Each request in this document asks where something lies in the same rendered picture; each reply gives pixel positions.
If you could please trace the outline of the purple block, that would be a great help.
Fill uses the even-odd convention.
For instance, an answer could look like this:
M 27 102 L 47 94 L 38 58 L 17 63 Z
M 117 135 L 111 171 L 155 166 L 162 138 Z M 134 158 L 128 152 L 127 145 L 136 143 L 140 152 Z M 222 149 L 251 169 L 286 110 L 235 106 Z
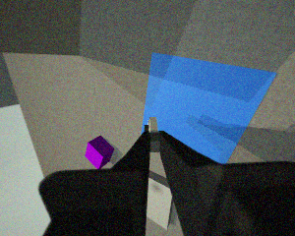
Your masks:
M 95 166 L 100 169 L 110 161 L 115 148 L 108 143 L 102 136 L 99 136 L 88 142 L 85 157 Z

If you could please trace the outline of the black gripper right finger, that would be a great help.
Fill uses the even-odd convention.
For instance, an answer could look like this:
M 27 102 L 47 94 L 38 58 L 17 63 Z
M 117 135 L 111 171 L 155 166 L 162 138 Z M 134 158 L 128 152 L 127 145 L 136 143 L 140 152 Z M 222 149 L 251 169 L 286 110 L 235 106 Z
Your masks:
M 211 236 L 232 189 L 295 186 L 295 162 L 219 163 L 164 131 L 160 157 L 184 236 Z

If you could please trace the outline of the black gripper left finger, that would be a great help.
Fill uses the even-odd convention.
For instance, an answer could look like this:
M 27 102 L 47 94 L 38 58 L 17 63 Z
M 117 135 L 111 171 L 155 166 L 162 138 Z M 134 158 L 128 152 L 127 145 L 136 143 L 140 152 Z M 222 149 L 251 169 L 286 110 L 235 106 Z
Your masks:
M 133 236 L 146 236 L 150 135 L 144 131 L 111 168 L 62 170 L 38 184 L 51 220 L 57 212 L 128 208 Z

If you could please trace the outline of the blue square marker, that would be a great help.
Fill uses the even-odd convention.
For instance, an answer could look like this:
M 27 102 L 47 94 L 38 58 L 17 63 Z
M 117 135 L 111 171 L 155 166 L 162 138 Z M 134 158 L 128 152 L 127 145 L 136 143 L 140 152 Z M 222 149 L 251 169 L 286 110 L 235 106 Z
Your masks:
M 152 52 L 142 133 L 156 117 L 158 131 L 227 163 L 275 74 Z

